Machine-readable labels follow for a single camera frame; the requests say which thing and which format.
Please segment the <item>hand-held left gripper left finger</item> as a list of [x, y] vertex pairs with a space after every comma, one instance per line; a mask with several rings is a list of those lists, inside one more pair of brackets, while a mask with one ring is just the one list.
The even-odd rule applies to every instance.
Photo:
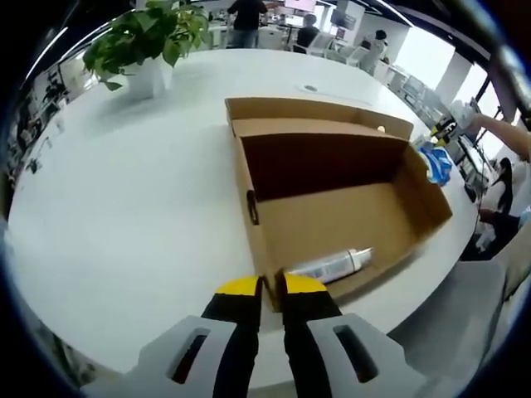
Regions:
[[258, 353], [262, 278], [233, 279], [139, 355], [139, 397], [245, 397]]

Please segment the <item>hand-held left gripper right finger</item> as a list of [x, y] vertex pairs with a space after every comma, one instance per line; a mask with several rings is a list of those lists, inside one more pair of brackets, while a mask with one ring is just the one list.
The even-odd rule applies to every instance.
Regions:
[[354, 313], [344, 314], [317, 279], [276, 276], [284, 346], [300, 397], [409, 394], [402, 347]]

